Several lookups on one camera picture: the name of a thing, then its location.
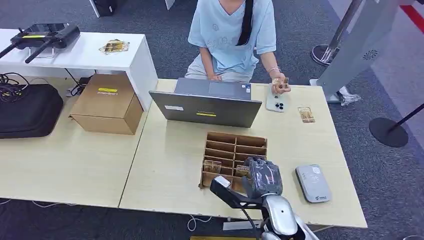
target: black bag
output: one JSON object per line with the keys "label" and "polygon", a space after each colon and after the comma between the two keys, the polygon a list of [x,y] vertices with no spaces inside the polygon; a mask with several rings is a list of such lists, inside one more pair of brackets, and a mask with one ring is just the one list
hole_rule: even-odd
{"label": "black bag", "polygon": [[15,102],[0,101],[0,139],[36,138],[49,135],[64,101],[49,84],[32,84]]}

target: hand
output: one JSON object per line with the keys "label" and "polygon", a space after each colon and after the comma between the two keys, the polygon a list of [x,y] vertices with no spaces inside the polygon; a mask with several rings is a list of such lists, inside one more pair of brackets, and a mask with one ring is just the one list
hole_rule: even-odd
{"label": "hand", "polygon": [[208,76],[207,77],[209,80],[211,80],[211,81],[218,81],[218,82],[221,82],[223,79],[221,78],[221,76],[218,76],[218,75],[212,75],[212,76]]}
{"label": "hand", "polygon": [[286,76],[284,73],[274,70],[269,73],[269,76],[272,79],[271,91],[273,94],[288,93],[292,90],[289,83],[285,83]]}

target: brown box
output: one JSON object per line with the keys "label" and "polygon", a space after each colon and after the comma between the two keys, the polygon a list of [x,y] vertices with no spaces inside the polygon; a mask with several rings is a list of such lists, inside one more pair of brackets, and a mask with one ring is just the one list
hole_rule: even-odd
{"label": "brown box", "polygon": [[[216,176],[223,176],[231,182],[234,191],[244,193],[240,167],[249,156],[267,159],[267,139],[263,137],[244,136],[220,132],[208,132],[204,145],[201,166],[200,188],[209,187]],[[207,171],[205,161],[220,162],[220,173]]]}
{"label": "brown box", "polygon": [[89,132],[134,135],[143,108],[126,75],[95,74],[70,111]]}

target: laptop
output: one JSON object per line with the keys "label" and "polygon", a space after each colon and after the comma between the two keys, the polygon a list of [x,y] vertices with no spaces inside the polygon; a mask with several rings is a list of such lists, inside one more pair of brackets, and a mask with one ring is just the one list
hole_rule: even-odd
{"label": "laptop", "polygon": [[250,128],[261,101],[149,91],[167,120]]}
{"label": "laptop", "polygon": [[214,82],[180,77],[174,92],[176,94],[251,100],[251,87],[250,83],[239,81]]}

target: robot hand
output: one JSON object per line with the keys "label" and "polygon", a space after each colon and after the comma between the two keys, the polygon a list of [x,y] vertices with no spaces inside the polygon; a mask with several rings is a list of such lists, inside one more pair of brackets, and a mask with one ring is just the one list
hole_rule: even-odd
{"label": "robot hand", "polygon": [[244,161],[244,165],[249,167],[251,175],[251,183],[247,177],[242,179],[243,187],[249,198],[258,199],[266,195],[283,193],[280,169],[272,161],[250,156]]}

